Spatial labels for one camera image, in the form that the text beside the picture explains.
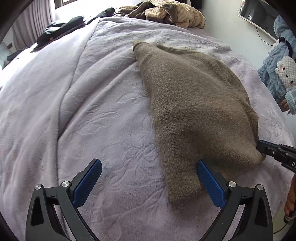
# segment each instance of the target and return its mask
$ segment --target human hand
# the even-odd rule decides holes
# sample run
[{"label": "human hand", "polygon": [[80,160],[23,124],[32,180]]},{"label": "human hand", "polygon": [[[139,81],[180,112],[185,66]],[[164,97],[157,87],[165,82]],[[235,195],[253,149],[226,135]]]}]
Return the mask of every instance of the human hand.
[{"label": "human hand", "polygon": [[284,100],[282,101],[282,103],[281,103],[281,109],[282,109],[282,112],[289,111],[288,114],[291,113],[291,111],[290,111],[290,107],[289,107],[289,105],[288,105],[286,99],[284,99]]},{"label": "human hand", "polygon": [[295,176],[296,176],[296,174],[294,175],[294,177],[292,179],[292,184],[291,184],[290,191],[288,193],[287,201],[286,201],[285,208],[284,208],[285,214],[287,216],[289,216],[290,211],[294,211],[294,208],[295,208],[295,201],[296,201]]}]

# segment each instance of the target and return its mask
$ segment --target bed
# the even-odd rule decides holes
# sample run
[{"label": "bed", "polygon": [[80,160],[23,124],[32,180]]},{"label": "bed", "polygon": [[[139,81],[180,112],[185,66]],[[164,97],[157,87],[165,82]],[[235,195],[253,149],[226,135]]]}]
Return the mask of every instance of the bed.
[{"label": "bed", "polygon": [[[80,212],[100,240],[199,240],[218,214],[205,192],[167,201],[149,97],[132,50],[137,39],[194,49],[225,63],[259,116],[259,138],[294,146],[258,73],[227,45],[197,28],[97,19],[37,53],[25,52],[21,66],[14,69],[12,62],[3,70],[10,76],[0,92],[0,212],[20,241],[34,186],[71,180],[93,158],[102,161],[103,171]],[[266,157],[235,181],[263,184],[274,215],[292,176]]]}]

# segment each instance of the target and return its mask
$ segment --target metal screw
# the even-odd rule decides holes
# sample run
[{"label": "metal screw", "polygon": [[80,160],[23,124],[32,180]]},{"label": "metal screw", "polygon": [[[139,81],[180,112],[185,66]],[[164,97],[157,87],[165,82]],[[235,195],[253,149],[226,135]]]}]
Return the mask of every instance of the metal screw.
[{"label": "metal screw", "polygon": [[264,189],[264,187],[263,187],[261,184],[258,184],[258,185],[257,185],[257,188],[258,188],[259,190],[261,190],[261,191]]},{"label": "metal screw", "polygon": [[41,184],[37,184],[37,185],[35,186],[35,189],[36,189],[36,190],[39,190],[41,187],[42,187]]},{"label": "metal screw", "polygon": [[232,188],[234,188],[234,187],[237,186],[237,184],[236,184],[235,182],[233,182],[233,181],[230,181],[230,182],[228,183],[228,185],[229,185],[230,187],[232,187]]},{"label": "metal screw", "polygon": [[70,185],[70,182],[69,181],[64,181],[63,183],[62,183],[62,186],[65,188],[65,187],[67,187],[67,186],[69,186]]}]

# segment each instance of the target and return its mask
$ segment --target wall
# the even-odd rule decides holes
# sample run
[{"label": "wall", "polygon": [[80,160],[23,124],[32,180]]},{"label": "wall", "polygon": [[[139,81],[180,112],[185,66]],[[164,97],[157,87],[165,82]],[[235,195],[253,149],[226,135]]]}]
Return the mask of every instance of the wall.
[{"label": "wall", "polygon": [[[204,0],[202,13],[206,17],[205,31],[211,36],[221,39],[231,49],[246,57],[256,69],[268,56],[271,46],[258,36],[256,27],[237,16],[241,0]],[[258,30],[261,38],[273,44],[274,40]]]},{"label": "wall", "polygon": [[16,50],[15,44],[13,42],[13,34],[12,34],[12,28],[9,29],[8,33],[3,39],[3,42],[8,46],[10,43],[12,43],[12,48],[10,49],[11,53],[14,53]]}]

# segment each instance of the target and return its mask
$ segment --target stuffed animal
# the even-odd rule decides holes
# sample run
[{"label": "stuffed animal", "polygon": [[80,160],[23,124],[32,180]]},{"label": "stuffed animal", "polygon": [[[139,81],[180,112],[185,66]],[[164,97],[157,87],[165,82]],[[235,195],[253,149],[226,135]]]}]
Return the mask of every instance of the stuffed animal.
[{"label": "stuffed animal", "polygon": [[296,63],[290,56],[284,56],[281,61],[277,63],[277,68],[274,72],[279,76],[286,92],[289,92],[296,83]]}]

